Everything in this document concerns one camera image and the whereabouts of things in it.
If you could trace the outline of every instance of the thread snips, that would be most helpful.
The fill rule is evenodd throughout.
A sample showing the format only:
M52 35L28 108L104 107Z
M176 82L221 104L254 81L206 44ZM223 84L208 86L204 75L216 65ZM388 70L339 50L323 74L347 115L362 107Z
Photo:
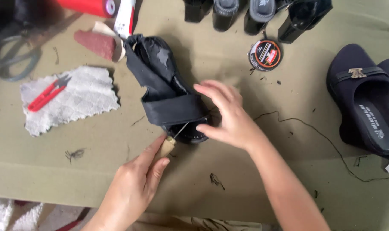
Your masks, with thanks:
M28 110L31 112L37 112L40 110L44 105L57 96L59 92L63 91L71 78L72 77L69 77L69 75L65 75L55 80L38 97L36 97L31 104L29 104Z

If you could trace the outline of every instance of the right hand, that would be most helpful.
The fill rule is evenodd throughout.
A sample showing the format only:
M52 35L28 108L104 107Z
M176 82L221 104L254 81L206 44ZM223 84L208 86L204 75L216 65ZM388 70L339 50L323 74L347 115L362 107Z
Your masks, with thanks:
M222 126L197 125L206 136L248 151L265 135L243 109L243 97L233 86L215 80L194 84L194 89L212 99L222 115Z

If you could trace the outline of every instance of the fingernail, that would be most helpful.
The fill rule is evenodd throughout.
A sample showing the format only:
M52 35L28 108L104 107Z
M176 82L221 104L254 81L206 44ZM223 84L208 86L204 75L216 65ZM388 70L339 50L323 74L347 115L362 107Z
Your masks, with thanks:
M168 164L169 164L169 162L170 162L170 160L169 160L169 159L167 159L167 160L164 160L164 161L163 161L163 163L162 163L161 165L163 165L163 166L166 166L166 165L168 165Z

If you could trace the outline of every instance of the left hand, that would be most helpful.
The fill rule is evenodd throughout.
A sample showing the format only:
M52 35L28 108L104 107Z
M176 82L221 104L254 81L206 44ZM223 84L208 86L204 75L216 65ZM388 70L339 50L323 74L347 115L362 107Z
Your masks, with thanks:
M161 135L139 156L119 167L99 210L83 230L98 227L97 230L125 231L140 217L152 201L170 162L161 158L151 166L165 139L166 134Z

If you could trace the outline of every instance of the red cylinder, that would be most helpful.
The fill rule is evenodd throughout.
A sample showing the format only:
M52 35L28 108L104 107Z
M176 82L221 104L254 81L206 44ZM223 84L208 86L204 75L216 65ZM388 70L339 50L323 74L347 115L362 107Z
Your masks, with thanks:
M82 13L111 18L115 13L114 0L57 0L63 7Z

